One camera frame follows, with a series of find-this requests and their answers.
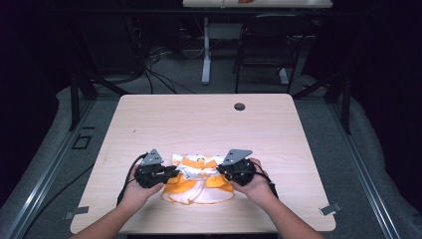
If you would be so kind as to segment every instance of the chair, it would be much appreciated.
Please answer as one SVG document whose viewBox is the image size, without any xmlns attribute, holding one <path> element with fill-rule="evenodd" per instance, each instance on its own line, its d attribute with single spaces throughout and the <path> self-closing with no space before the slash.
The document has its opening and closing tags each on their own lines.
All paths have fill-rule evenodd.
<svg viewBox="0 0 422 239">
<path fill-rule="evenodd" d="M 239 90 L 240 68 L 292 68 L 287 93 L 290 92 L 296 64 L 311 20 L 300 15 L 259 14 L 242 26 L 233 73 Z"/>
</svg>

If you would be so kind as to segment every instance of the gray floor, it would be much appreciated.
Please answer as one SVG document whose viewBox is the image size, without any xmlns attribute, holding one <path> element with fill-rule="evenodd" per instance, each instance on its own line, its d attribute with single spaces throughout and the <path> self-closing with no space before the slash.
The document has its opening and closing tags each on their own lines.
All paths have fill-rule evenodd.
<svg viewBox="0 0 422 239">
<path fill-rule="evenodd" d="M 168 77 L 174 82 L 190 89 L 197 94 L 220 94 L 234 92 L 234 75 L 231 74 L 234 51 L 231 44 L 219 43 L 220 48 L 212 51 L 211 83 L 201 84 L 202 58 L 188 58 L 184 55 L 162 54 L 160 61 L 152 66 L 152 70 Z M 301 85 L 310 84 L 312 77 L 302 76 L 295 81 L 292 92 L 299 91 Z M 171 94 L 162 82 L 153 80 L 155 94 Z M 120 85 L 134 94 L 149 94 L 149 82 L 145 77 Z M 175 86 L 179 94 L 190 94 L 188 91 Z M 48 135 L 38 153 L 28 167 L 25 175 L 15 188 L 9 200 L 0 210 L 0 237 L 20 238 L 22 230 L 17 233 L 16 228 L 22 227 L 22 216 L 26 216 L 23 208 L 26 201 L 36 189 L 40 178 L 46 170 L 57 160 L 57 175 L 52 184 L 46 188 L 45 198 L 40 208 L 60 191 L 68 182 L 84 171 L 96 160 L 97 154 L 106 135 L 108 124 L 117 105 L 118 96 L 108 89 L 97 86 L 101 94 L 94 103 L 83 104 L 87 114 L 80 127 L 74 134 L 67 129 L 71 123 L 71 105 L 69 89 L 58 93 L 60 109 Z M 240 93 L 284 93 L 286 87 L 280 82 L 274 72 L 244 71 Z M 350 151 L 347 139 L 351 139 L 370 173 L 370 178 L 376 186 L 382 202 L 391 216 L 401 238 L 422 238 L 422 219 L 398 193 L 394 183 L 384 171 L 384 161 L 376 134 L 370 122 L 365 117 L 360 105 L 352 101 L 350 111 L 350 128 L 352 135 L 344 137 L 342 128 L 337 125 L 338 106 L 328 106 L 321 99 L 324 89 L 318 90 L 303 100 L 295 101 L 299 116 L 304 126 L 307 139 L 313 152 L 316 166 L 320 174 L 325 192 L 330 203 L 340 203 L 343 207 L 335 215 L 336 228 L 332 232 L 324 233 L 327 238 L 397 238 L 385 236 L 379 224 L 374 205 L 368 200 L 367 191 L 357 176 L 353 153 Z M 88 135 L 92 138 L 87 149 L 71 149 L 76 141 L 75 134 Z M 26 238 L 64 238 L 71 234 L 69 228 L 72 220 L 63 219 L 66 212 L 78 207 L 90 173 L 84 174 L 79 180 L 63 191 L 41 214 L 32 225 Z"/>
</svg>

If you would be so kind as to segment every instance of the desk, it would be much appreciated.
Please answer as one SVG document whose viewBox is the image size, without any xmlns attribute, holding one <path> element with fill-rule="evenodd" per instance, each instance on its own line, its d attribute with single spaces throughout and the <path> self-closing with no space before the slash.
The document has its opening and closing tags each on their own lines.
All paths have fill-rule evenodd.
<svg viewBox="0 0 422 239">
<path fill-rule="evenodd" d="M 330 8 L 330 0 L 255 0 L 251 3 L 238 3 L 238 0 L 183 0 L 183 7 L 191 8 Z M 202 84 L 210 82 L 211 57 L 209 52 L 209 23 L 204 21 L 204 67 Z"/>
<path fill-rule="evenodd" d="M 234 108 L 245 105 L 243 111 Z M 335 227 L 294 102 L 289 95 L 124 96 L 116 108 L 76 215 L 77 233 L 115 208 L 132 162 L 156 148 L 173 153 L 226 155 L 251 149 L 277 185 L 280 199 L 318 231 Z M 123 234 L 274 233 L 269 217 L 243 194 L 209 205 L 181 205 L 158 192 L 123 226 Z"/>
</svg>

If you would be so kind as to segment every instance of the dark background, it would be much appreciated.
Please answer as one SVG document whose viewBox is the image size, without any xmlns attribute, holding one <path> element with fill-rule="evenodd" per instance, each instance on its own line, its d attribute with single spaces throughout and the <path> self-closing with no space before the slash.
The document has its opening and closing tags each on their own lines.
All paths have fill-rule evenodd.
<svg viewBox="0 0 422 239">
<path fill-rule="evenodd" d="M 74 1 L 99 7 L 99 1 Z M 58 109 L 55 94 L 70 84 L 81 63 L 61 18 L 45 14 L 51 1 L 2 1 L 0 6 L 1 204 L 35 155 Z M 118 7 L 115 0 L 100 6 Z M 180 1 L 155 1 L 178 7 Z M 352 69 L 352 96 L 363 106 L 384 151 L 386 171 L 402 195 L 422 212 L 422 21 L 417 1 L 334 1 L 336 11 L 364 11 L 371 18 L 327 21 L 304 68 L 318 80 L 335 73 L 364 40 L 367 50 Z M 80 19 L 94 65 L 103 73 L 130 74 L 138 62 L 121 18 Z M 174 28 L 188 22 L 171 21 Z M 106 42 L 96 42 L 96 37 Z M 155 32 L 160 38 L 162 32 Z M 179 35 L 161 36 L 177 50 Z"/>
</svg>

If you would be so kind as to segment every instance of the human hand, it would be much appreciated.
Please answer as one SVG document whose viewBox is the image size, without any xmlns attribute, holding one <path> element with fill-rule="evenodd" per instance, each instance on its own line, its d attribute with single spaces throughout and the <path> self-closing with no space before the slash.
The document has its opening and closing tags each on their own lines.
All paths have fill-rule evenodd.
<svg viewBox="0 0 422 239">
<path fill-rule="evenodd" d="M 134 180 L 134 174 L 136 172 L 138 165 L 136 165 L 131 173 L 129 184 L 124 191 L 123 199 L 121 200 L 118 207 L 122 207 L 126 210 L 129 210 L 131 213 L 138 211 L 145 203 L 146 200 L 153 194 L 157 193 L 163 187 L 163 183 L 158 183 L 151 188 L 141 187 L 136 180 Z"/>
<path fill-rule="evenodd" d="M 255 162 L 259 166 L 255 165 L 255 168 L 257 169 L 257 172 L 264 173 L 268 176 L 267 172 L 262 170 L 261 161 L 256 158 L 249 158 L 252 162 Z M 273 191 L 271 190 L 268 181 L 266 178 L 264 178 L 261 175 L 255 174 L 252 181 L 245 186 L 241 186 L 238 183 L 234 181 L 230 181 L 233 185 L 233 188 L 236 191 L 244 193 L 246 196 L 248 196 L 249 200 L 257 204 L 258 206 L 262 206 L 265 204 L 265 201 L 269 199 L 277 198 Z"/>
</svg>

